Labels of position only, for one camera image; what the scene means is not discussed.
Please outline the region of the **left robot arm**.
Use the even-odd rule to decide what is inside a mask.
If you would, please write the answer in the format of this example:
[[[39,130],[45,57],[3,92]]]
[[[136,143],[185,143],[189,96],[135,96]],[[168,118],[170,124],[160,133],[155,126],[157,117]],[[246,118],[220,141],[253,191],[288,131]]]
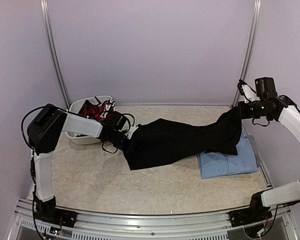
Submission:
[[[53,104],[37,107],[38,112],[22,136],[30,148],[30,174],[34,184],[33,201],[41,206],[39,212],[53,223],[60,218],[55,207],[56,198],[52,184],[52,158],[63,132],[71,132],[95,138],[102,144],[110,143],[115,149],[128,152],[133,145],[133,135],[139,126],[131,124],[128,113],[114,111],[110,118],[99,121]]]

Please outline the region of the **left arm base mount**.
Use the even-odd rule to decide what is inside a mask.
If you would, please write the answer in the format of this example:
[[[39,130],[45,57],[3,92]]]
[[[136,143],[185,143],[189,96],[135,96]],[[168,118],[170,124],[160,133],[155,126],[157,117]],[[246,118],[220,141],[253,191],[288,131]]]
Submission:
[[[78,213],[72,210],[57,208],[54,204],[44,202],[35,207],[34,218],[61,227],[73,228]]]

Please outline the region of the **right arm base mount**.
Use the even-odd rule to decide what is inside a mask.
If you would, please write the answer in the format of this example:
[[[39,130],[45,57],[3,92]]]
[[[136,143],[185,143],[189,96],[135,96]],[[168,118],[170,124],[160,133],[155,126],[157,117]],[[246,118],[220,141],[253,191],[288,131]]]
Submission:
[[[249,207],[229,212],[232,227],[239,227],[272,218],[270,207],[263,206],[261,196],[253,195]]]

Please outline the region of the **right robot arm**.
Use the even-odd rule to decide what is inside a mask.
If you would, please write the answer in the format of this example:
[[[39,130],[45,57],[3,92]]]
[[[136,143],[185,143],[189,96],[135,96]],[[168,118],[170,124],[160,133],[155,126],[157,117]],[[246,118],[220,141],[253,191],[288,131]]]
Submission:
[[[238,80],[237,88],[243,97],[243,100],[237,103],[239,117],[242,120],[250,119],[253,125],[257,125],[255,120],[265,118],[267,123],[263,125],[264,128],[275,121],[294,138],[293,146],[300,147],[298,105],[287,95],[277,92],[272,77],[257,78],[254,84],[255,88],[252,88],[244,80]],[[300,179],[255,193],[251,197],[250,207],[247,208],[245,216],[250,222],[256,222],[269,207],[296,203],[300,203]]]

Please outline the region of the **black long sleeve shirt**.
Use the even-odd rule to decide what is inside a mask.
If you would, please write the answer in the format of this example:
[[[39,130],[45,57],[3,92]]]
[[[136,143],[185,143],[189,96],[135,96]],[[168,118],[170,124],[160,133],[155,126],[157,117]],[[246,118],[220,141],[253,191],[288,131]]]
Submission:
[[[241,134],[237,107],[203,126],[159,118],[138,127],[131,137],[132,147],[124,149],[123,155],[130,170],[170,165],[202,152],[236,156]]]

